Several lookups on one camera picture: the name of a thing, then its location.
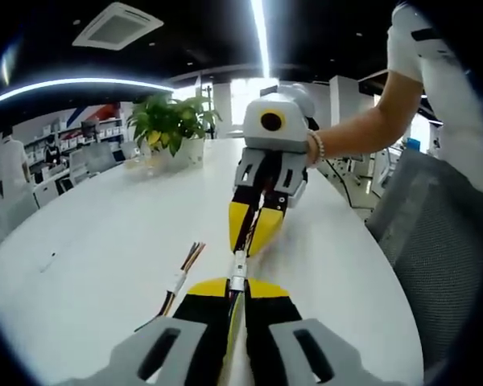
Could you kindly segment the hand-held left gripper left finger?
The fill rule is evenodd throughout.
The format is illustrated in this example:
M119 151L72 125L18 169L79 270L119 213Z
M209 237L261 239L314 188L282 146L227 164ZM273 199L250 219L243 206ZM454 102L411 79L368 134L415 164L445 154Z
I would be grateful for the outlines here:
M229 334L229 280L202 281L171 317L160 316L119 343L109 363L77 385L216 385Z

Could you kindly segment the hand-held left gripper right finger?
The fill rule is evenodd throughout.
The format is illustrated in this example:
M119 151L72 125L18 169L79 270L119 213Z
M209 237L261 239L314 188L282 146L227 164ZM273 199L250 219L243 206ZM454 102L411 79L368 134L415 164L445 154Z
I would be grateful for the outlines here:
M256 385L388 385L359 351L316 318L302 318L279 285L246 281L246 351Z

